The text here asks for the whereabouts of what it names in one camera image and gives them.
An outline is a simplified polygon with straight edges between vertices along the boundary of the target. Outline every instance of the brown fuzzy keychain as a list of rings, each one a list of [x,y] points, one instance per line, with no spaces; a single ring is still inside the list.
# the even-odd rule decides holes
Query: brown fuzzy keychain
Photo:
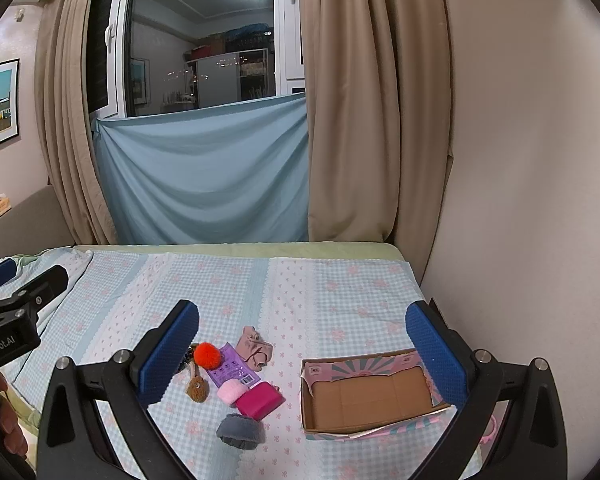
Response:
[[[192,345],[192,350],[196,349],[196,345]],[[187,395],[196,402],[205,402],[209,396],[209,383],[200,375],[200,369],[195,362],[189,363],[189,373],[191,380],[187,386]]]

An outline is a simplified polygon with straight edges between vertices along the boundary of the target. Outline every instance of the window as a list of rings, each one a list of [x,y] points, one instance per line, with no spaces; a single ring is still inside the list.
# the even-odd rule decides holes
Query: window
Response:
[[[92,0],[86,79],[90,118],[301,91],[298,0]]]

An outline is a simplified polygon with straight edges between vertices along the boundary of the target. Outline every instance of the hand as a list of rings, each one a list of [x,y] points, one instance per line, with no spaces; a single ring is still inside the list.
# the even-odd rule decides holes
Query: hand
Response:
[[[0,391],[6,392],[8,388],[7,379],[0,373]],[[4,447],[7,451],[24,457],[29,445],[18,424],[18,416],[7,399],[2,399],[0,405],[0,428],[4,432]]]

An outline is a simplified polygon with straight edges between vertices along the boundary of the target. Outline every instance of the curtain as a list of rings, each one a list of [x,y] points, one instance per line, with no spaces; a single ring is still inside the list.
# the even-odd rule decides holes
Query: curtain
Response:
[[[310,240],[390,241],[421,280],[450,135],[444,0],[299,0]]]
[[[304,94],[96,120],[93,129],[122,243],[307,240]]]
[[[76,243],[110,244],[116,230],[94,168],[84,72],[91,0],[46,0],[34,84],[40,145]]]

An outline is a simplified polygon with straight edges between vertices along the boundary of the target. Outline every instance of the screw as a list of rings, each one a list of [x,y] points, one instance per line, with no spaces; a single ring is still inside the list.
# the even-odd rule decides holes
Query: screw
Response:
[[[541,357],[534,359],[534,365],[538,370],[545,371],[549,367],[549,363],[542,359]]]
[[[68,365],[71,363],[71,359],[69,359],[68,357],[61,357],[58,359],[58,361],[56,361],[56,368],[58,370],[64,370],[65,368],[68,367]]]
[[[488,363],[491,361],[491,354],[486,350],[476,350],[475,358],[479,363]]]
[[[117,363],[126,363],[131,357],[131,352],[129,350],[118,350],[115,354],[113,354],[113,360]]]

